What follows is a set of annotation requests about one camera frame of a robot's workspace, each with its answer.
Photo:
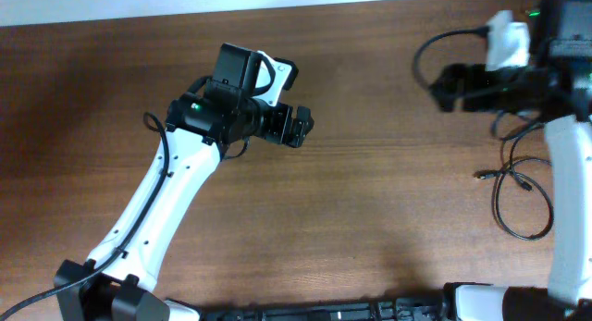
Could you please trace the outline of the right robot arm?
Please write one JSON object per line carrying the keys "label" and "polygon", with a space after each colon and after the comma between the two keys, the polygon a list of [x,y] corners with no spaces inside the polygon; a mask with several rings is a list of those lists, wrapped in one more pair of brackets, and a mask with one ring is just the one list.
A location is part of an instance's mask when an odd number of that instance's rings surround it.
{"label": "right robot arm", "polygon": [[439,315],[449,320],[587,320],[591,316],[591,0],[542,0],[529,21],[508,10],[476,28],[481,65],[452,64],[417,82],[438,108],[523,117],[543,130],[554,193],[548,286],[450,283]]}

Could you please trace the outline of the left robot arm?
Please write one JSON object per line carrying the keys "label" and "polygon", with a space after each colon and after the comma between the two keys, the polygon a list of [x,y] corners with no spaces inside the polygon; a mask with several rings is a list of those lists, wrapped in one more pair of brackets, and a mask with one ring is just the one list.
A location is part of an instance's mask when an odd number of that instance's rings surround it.
{"label": "left robot arm", "polygon": [[314,126],[309,108],[279,101],[296,65],[263,51],[224,43],[212,74],[169,105],[152,130],[160,143],[124,212],[83,264],[65,261],[55,275],[65,320],[198,320],[197,308],[154,296],[161,265],[198,190],[252,137],[298,148]]}

